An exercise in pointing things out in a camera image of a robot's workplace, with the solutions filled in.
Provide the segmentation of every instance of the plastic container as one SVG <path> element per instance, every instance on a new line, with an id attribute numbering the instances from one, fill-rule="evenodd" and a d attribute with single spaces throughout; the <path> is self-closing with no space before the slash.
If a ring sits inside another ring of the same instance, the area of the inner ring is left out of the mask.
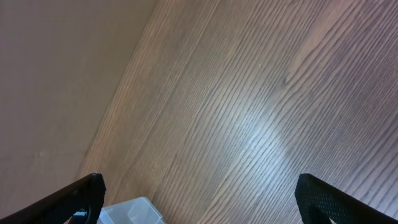
<path id="1" fill-rule="evenodd" d="M 100 224 L 163 224 L 162 214 L 146 197 L 102 208 Z"/>

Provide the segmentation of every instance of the white plastic object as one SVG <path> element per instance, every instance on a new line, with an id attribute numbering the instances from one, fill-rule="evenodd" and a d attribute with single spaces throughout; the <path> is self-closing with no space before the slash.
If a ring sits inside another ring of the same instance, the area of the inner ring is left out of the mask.
<path id="1" fill-rule="evenodd" d="M 146 197 L 104 207 L 97 224 L 164 224 L 162 214 Z"/>

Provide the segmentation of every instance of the wood grain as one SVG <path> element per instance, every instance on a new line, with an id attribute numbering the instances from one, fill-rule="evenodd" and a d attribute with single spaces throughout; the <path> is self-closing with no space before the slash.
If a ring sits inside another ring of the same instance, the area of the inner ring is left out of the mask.
<path id="1" fill-rule="evenodd" d="M 398 3 L 159 1 L 81 169 L 168 223 L 298 223 L 309 172 L 398 218 Z"/>
<path id="2" fill-rule="evenodd" d="M 77 177 L 154 5 L 0 1 L 0 218 Z"/>

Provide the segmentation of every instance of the brown wood tabletop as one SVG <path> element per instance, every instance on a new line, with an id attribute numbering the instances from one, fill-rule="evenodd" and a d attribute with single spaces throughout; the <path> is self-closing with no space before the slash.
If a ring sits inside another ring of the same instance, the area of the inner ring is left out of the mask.
<path id="1" fill-rule="evenodd" d="M 309 172 L 398 218 L 398 2 L 159 0 L 91 142 L 106 204 L 300 223 Z"/>

